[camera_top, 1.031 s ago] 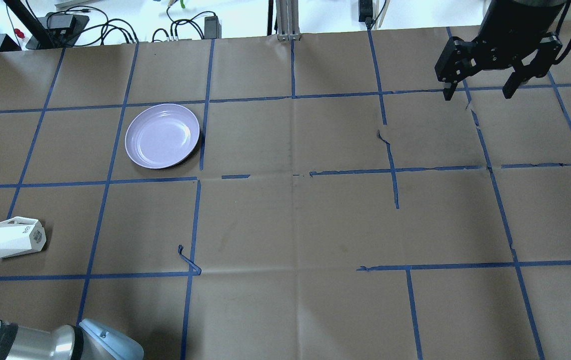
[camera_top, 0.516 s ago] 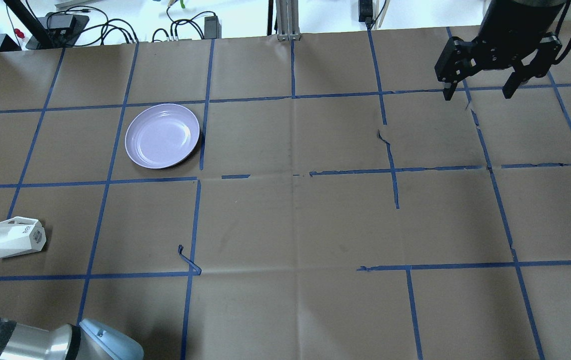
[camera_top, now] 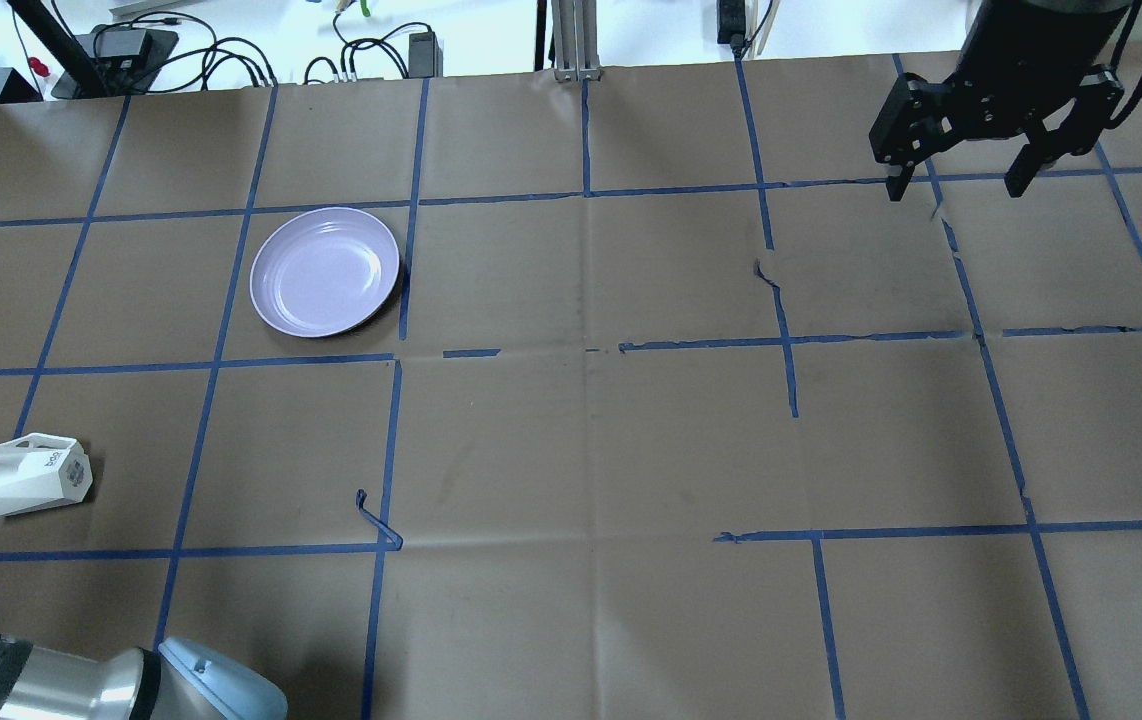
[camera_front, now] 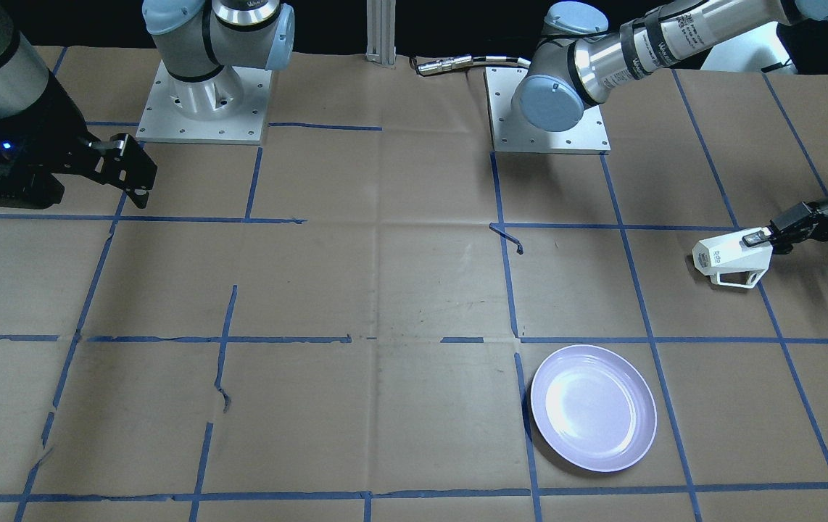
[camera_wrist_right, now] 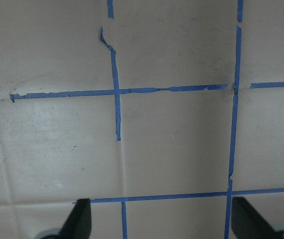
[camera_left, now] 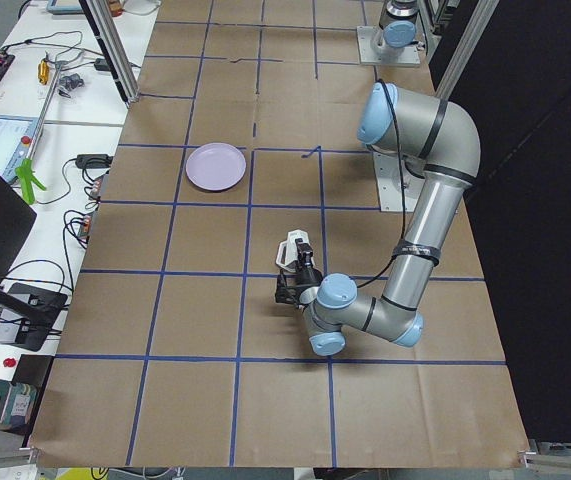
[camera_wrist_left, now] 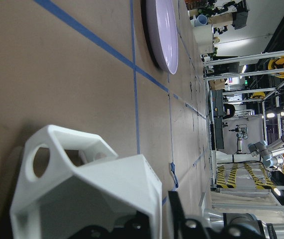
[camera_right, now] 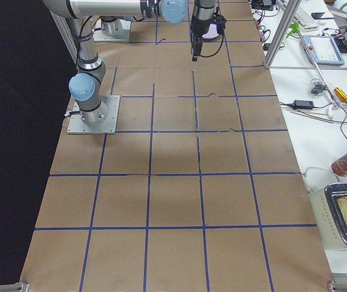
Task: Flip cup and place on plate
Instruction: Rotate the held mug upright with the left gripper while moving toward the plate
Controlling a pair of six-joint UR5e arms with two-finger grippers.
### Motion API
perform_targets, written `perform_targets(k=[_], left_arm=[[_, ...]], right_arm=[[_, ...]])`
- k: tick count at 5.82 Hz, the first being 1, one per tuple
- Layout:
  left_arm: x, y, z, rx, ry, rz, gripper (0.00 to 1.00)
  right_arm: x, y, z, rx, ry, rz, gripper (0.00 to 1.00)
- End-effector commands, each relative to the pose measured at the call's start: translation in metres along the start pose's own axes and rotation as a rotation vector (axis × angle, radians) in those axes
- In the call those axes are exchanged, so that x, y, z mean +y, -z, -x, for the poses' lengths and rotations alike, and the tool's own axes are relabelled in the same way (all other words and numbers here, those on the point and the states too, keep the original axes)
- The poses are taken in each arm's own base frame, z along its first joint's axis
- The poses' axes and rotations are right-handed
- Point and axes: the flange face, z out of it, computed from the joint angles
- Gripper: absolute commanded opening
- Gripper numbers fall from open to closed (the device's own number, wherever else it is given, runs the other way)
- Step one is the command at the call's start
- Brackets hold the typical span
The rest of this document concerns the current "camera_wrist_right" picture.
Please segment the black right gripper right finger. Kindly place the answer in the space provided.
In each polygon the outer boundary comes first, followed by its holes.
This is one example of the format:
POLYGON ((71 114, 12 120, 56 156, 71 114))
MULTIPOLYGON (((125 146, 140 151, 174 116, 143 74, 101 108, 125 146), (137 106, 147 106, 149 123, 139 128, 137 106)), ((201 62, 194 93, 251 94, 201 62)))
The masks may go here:
POLYGON ((270 239, 274 229, 244 198, 233 197, 231 228, 237 239, 270 239))

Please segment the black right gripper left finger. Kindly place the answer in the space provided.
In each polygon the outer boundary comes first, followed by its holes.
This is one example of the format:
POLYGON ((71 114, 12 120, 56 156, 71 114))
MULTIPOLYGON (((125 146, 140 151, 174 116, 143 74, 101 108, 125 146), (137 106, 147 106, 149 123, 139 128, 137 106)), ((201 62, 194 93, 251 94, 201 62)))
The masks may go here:
POLYGON ((89 239, 92 231, 90 199, 78 199, 59 231, 60 239, 89 239))

